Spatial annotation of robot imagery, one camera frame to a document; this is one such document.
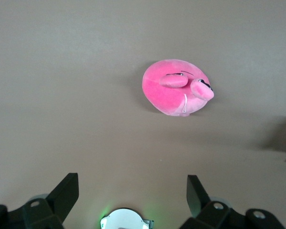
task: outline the gray surface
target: gray surface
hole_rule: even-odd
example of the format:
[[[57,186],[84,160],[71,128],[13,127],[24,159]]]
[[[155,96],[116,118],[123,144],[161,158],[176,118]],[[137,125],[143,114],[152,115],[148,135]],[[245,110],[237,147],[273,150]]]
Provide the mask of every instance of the gray surface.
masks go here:
[[[190,117],[142,93],[146,68],[170,58],[215,91]],[[68,229],[118,207],[176,229],[188,174],[286,226],[286,1],[0,1],[0,203],[68,172],[80,178]]]

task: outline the white object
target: white object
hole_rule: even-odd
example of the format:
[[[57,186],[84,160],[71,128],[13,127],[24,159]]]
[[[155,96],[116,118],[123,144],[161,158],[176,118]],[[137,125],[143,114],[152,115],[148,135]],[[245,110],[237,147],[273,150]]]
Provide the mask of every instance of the white object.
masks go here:
[[[130,209],[121,208],[101,219],[101,229],[148,229],[149,225],[143,221],[138,213]]]

